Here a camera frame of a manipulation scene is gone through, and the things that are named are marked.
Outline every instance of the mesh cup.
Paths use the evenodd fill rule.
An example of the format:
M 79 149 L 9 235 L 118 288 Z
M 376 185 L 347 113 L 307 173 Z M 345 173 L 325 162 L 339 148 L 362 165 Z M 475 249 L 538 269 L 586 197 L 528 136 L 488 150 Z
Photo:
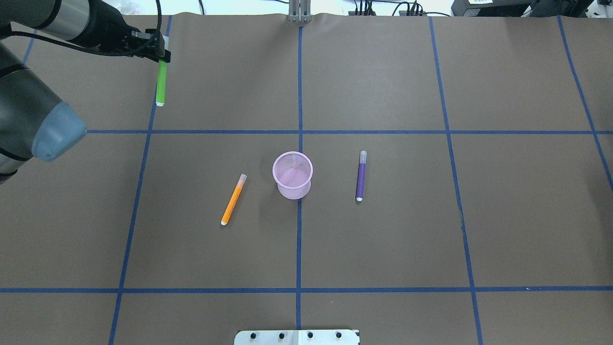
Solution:
M 313 165 L 300 152 L 286 152 L 275 160 L 272 176 L 283 196 L 292 200 L 300 199 L 311 189 Z

